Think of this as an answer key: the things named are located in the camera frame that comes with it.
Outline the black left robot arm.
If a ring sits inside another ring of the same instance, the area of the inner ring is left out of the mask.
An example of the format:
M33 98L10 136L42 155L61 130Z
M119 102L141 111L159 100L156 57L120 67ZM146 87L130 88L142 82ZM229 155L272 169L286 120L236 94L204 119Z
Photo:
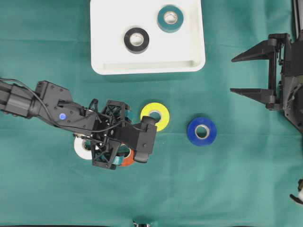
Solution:
M32 90L16 79L0 80L0 110L41 121L73 133L74 150L94 166L112 169L134 162L139 128L132 125L127 104L109 100L102 110L93 99L85 107L74 102L68 89L39 81Z

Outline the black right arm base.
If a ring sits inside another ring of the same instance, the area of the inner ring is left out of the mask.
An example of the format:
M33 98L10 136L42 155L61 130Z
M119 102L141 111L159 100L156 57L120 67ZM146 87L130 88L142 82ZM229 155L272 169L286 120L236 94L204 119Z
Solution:
M286 119L303 133L303 76L284 76L282 104Z

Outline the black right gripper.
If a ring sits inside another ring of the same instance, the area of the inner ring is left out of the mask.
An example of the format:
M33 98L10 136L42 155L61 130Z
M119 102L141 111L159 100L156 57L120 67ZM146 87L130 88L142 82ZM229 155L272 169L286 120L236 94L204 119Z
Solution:
M275 96L272 89L261 88L231 88L230 91L266 104L269 110L282 111L283 77L303 75L303 34L300 33L299 38L294 42L291 41L288 33L271 34L268 40L234 57L232 62L252 60L269 60L270 67L274 70L277 64L281 66L279 95Z

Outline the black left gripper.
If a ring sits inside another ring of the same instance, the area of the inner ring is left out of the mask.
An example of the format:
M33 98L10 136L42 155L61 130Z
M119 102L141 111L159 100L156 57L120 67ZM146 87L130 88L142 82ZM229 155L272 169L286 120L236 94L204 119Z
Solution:
M96 111L98 116L89 138L91 141L92 164L93 166L115 170L129 157L129 152L118 153L122 142L114 137L115 129L125 126L125 123L132 124L133 111L124 102L113 100L109 100L101 111L98 110L98 102L93 100L89 109Z

